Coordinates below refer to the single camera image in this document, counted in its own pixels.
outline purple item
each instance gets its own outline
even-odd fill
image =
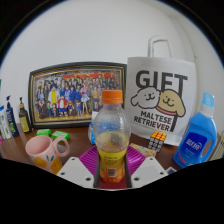
[[[136,149],[132,148],[131,146],[128,146],[128,149],[126,152],[126,158],[127,158],[127,166],[128,166],[129,175],[131,176],[143,163],[146,157],[143,156]]]
[[[89,170],[89,172],[92,173],[93,176],[95,175],[96,172],[97,156],[98,156],[97,147],[93,146],[79,157],[79,160]],[[143,156],[136,149],[132,148],[131,146],[128,146],[126,152],[126,158],[127,158],[129,175],[131,176],[142,164],[142,162],[145,160],[146,157]]]

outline white cap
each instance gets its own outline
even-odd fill
[[[214,113],[215,97],[209,93],[203,92],[203,99],[201,101],[200,113],[206,117],[212,118]]]

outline blue bottle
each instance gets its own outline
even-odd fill
[[[189,127],[177,148],[173,160],[181,167],[203,163],[211,155],[217,139],[216,125],[213,120],[214,96],[203,92],[200,111],[189,121]],[[202,156],[205,145],[211,146]]]
[[[7,119],[9,122],[9,127],[11,129],[12,135],[13,137],[17,137],[19,135],[19,132],[16,126],[13,109],[10,105],[10,102],[7,103],[6,115],[7,115]]]

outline white paper bag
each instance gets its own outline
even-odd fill
[[[170,58],[153,57],[154,44],[161,41]],[[172,58],[167,39],[152,37],[148,49],[149,57],[131,57],[127,63],[125,111],[132,133],[149,139],[160,131],[167,134],[165,143],[179,145],[195,110],[195,65]]]

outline white container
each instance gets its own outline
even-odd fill
[[[1,130],[6,139],[12,137],[11,130],[9,128],[8,119],[4,110],[4,106],[0,107],[0,120],[1,120]]]

